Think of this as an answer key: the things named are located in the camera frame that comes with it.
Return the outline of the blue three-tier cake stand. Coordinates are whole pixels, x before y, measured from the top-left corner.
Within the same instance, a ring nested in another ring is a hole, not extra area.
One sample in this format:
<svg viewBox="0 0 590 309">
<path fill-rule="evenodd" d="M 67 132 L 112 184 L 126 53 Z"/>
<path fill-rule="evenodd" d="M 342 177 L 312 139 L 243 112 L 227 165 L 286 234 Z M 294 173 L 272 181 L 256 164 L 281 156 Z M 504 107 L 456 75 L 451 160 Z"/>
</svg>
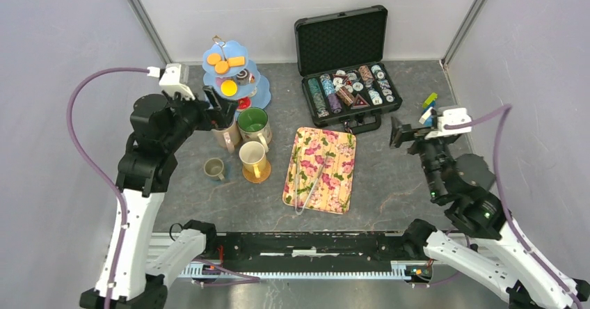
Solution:
<svg viewBox="0 0 590 309">
<path fill-rule="evenodd" d="M 239 103 L 238 112 L 271 102 L 269 80 L 249 57 L 245 46 L 235 40 L 224 41 L 215 35 L 213 45 L 202 55 L 203 82 L 224 99 Z"/>
</svg>

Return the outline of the square yellow biscuit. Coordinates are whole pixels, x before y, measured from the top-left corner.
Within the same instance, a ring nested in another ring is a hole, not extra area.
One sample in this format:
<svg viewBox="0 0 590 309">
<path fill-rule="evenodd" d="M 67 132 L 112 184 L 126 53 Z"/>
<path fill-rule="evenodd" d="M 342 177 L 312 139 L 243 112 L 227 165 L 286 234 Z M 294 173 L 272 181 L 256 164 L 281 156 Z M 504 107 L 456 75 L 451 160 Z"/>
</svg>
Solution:
<svg viewBox="0 0 590 309">
<path fill-rule="evenodd" d="M 230 68 L 236 68 L 236 67 L 241 67 L 244 66 L 246 64 L 246 57 L 245 56 L 235 56 L 235 57 L 229 57 L 227 59 L 227 63 L 228 66 Z"/>
</svg>

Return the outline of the yellow mug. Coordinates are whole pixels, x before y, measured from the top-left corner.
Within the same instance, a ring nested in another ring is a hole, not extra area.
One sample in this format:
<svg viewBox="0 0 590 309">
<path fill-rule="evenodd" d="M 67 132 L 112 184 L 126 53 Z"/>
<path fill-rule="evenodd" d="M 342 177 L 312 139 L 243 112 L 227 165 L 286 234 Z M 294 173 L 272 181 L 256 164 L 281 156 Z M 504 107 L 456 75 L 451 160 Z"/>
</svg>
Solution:
<svg viewBox="0 0 590 309">
<path fill-rule="evenodd" d="M 253 168 L 255 171 L 262 169 L 266 163 L 266 149 L 257 141 L 249 141 L 244 143 L 239 150 L 239 158 L 247 168 Z"/>
</svg>

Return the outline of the round orange biscuit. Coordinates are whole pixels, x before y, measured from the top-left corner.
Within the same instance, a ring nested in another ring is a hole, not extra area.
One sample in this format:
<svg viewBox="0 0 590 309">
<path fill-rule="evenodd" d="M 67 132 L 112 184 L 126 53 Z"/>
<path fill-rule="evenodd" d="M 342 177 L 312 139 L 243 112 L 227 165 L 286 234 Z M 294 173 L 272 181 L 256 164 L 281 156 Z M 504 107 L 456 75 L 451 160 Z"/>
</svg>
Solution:
<svg viewBox="0 0 590 309">
<path fill-rule="evenodd" d="M 225 74 L 229 71 L 230 66 L 229 63 L 227 61 L 219 61 L 215 64 L 214 66 L 214 70 L 216 74 Z"/>
<path fill-rule="evenodd" d="M 223 60 L 223 57 L 216 52 L 210 53 L 207 57 L 206 57 L 206 62 L 209 65 L 215 66 L 217 63 L 221 62 Z"/>
</svg>

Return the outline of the black poker chip case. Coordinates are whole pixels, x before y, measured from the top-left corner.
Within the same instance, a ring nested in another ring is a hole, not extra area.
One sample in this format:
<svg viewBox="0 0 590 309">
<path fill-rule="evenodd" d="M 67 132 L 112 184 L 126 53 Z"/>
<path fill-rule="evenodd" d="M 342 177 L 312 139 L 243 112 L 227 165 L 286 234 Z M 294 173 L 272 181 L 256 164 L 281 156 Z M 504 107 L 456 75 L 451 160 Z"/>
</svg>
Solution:
<svg viewBox="0 0 590 309">
<path fill-rule="evenodd" d="M 361 134 L 402 98 L 382 59 L 388 9 L 382 5 L 304 17 L 294 23 L 301 88 L 315 126 Z"/>
</svg>

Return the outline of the blue smiley coaster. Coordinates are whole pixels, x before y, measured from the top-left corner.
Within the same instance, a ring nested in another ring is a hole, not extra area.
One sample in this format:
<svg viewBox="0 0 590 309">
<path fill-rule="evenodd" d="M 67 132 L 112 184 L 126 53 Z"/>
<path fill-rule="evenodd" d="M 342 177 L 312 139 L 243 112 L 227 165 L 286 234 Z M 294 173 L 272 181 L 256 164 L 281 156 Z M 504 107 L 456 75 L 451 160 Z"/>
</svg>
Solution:
<svg viewBox="0 0 590 309">
<path fill-rule="evenodd" d="M 217 182 L 230 182 L 230 181 L 231 181 L 231 175 L 228 170 L 228 167 L 225 165 L 225 180 L 224 181 L 217 181 Z"/>
</svg>

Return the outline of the red glazed donut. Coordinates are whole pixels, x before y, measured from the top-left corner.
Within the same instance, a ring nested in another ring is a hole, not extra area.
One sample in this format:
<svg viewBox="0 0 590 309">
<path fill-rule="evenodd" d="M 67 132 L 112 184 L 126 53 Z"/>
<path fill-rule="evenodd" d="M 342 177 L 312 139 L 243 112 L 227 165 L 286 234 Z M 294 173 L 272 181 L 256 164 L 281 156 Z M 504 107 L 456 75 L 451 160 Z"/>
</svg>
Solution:
<svg viewBox="0 0 590 309">
<path fill-rule="evenodd" d="M 244 111 L 246 109 L 249 109 L 251 107 L 251 98 L 249 97 L 243 97 L 241 99 L 238 100 L 238 107 L 237 110 L 238 111 Z"/>
</svg>

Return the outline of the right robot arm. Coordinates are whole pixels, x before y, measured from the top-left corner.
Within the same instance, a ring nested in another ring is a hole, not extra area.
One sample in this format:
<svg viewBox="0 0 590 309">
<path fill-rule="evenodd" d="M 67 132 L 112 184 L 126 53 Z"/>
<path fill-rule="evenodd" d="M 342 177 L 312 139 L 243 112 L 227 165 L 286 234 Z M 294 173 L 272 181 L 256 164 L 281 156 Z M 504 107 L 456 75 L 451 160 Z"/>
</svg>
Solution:
<svg viewBox="0 0 590 309">
<path fill-rule="evenodd" d="M 488 164 L 473 153 L 453 157 L 449 146 L 476 124 L 463 107 L 430 109 L 429 127 L 392 119 L 390 147 L 409 143 L 420 158 L 430 201 L 445 208 L 466 245 L 415 219 L 404 231 L 402 251 L 442 262 L 484 286 L 510 308 L 580 308 L 589 300 L 589 283 L 571 278 L 553 265 L 520 229 L 505 205 L 499 162 Z"/>
</svg>

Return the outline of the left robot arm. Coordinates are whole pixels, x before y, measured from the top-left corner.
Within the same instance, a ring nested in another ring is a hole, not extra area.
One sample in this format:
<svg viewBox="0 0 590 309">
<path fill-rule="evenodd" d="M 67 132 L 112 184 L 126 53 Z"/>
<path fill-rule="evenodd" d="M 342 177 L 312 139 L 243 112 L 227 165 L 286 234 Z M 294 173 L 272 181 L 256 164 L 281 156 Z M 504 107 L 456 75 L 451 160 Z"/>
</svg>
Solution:
<svg viewBox="0 0 590 309">
<path fill-rule="evenodd" d="M 238 104 L 211 86 L 199 99 L 181 63 L 148 67 L 144 73 L 158 79 L 161 92 L 134 103 L 133 130 L 117 177 L 107 180 L 117 200 L 109 250 L 95 286 L 80 296 L 82 308 L 162 308 L 171 284 L 191 261 L 218 251 L 216 227 L 190 220 L 159 257 L 148 258 L 155 218 L 177 167 L 175 153 L 196 131 L 229 127 Z"/>
</svg>

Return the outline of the chocolate swirl cake roll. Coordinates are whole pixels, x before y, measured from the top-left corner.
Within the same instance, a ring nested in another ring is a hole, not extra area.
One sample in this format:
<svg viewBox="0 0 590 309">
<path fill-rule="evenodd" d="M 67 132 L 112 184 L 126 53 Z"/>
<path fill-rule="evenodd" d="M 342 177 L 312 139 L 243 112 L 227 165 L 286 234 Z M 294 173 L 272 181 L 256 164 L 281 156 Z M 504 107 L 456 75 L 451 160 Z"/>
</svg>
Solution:
<svg viewBox="0 0 590 309">
<path fill-rule="evenodd" d="M 255 82 L 255 76 L 248 69 L 243 69 L 235 76 L 235 81 L 238 86 L 245 86 Z"/>
</svg>

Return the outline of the small beige cup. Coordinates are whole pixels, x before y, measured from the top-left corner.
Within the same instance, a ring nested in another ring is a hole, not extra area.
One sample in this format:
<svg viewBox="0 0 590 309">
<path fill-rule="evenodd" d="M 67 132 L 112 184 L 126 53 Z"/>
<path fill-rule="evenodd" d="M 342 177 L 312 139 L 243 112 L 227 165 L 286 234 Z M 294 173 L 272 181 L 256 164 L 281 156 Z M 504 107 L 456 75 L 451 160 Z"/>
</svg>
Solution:
<svg viewBox="0 0 590 309">
<path fill-rule="evenodd" d="M 203 165 L 204 173 L 207 177 L 216 181 L 225 180 L 225 164 L 222 159 L 211 158 Z"/>
</svg>

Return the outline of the floral rectangular tray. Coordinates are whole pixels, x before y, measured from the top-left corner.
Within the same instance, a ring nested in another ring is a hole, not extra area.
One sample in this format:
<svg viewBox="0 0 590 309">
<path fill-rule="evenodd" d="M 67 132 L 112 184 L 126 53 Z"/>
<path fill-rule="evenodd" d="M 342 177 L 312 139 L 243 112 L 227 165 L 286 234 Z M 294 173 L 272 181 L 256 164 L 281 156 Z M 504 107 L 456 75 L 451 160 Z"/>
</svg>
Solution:
<svg viewBox="0 0 590 309">
<path fill-rule="evenodd" d="M 356 136 L 327 129 L 299 127 L 287 167 L 282 193 L 284 204 L 294 207 L 294 194 L 303 204 L 320 166 L 328 156 L 317 190 L 306 209 L 331 214 L 349 211 L 356 164 Z"/>
</svg>

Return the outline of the beige mug purple inside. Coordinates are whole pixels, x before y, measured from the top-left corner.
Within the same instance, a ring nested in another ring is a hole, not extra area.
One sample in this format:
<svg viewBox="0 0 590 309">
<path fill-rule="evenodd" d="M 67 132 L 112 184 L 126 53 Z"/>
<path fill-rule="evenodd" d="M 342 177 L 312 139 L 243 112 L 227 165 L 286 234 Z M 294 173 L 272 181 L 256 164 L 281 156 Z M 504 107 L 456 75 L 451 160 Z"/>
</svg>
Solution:
<svg viewBox="0 0 590 309">
<path fill-rule="evenodd" d="M 234 153 L 242 141 L 241 132 L 239 131 L 236 120 L 233 120 L 229 127 L 213 129 L 212 132 L 218 144 L 229 153 Z"/>
</svg>

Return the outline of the green-inside floral mug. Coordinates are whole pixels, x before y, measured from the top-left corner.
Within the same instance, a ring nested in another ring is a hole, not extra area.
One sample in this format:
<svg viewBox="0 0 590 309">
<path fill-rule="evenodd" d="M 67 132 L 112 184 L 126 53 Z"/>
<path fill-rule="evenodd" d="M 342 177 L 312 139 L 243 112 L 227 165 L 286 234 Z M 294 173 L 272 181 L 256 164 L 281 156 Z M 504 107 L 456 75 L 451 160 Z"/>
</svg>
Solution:
<svg viewBox="0 0 590 309">
<path fill-rule="evenodd" d="M 245 142 L 261 143 L 265 152 L 269 151 L 272 131 L 268 113 L 261 108 L 252 107 L 242 111 L 237 118 L 237 126 Z"/>
</svg>

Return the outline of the silver serving tongs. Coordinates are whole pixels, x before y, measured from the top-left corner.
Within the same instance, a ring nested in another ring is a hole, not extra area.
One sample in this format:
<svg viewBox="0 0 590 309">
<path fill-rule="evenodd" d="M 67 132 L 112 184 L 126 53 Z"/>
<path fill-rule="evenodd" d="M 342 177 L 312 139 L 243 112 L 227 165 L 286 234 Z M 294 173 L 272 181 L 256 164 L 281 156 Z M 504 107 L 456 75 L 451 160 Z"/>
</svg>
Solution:
<svg viewBox="0 0 590 309">
<path fill-rule="evenodd" d="M 314 179 L 314 181 L 312 182 L 312 186 L 310 187 L 310 190 L 308 191 L 308 194 L 301 206 L 299 205 L 298 193 L 295 192 L 295 194 L 294 194 L 294 210 L 295 210 L 295 213 L 297 216 L 300 216 L 304 213 L 305 208 L 307 207 L 311 197 L 313 196 L 313 194 L 317 190 L 318 183 L 324 173 L 324 169 L 326 167 L 327 162 L 328 162 L 328 156 L 325 157 L 323 164 L 320 166 L 317 176 Z"/>
</svg>

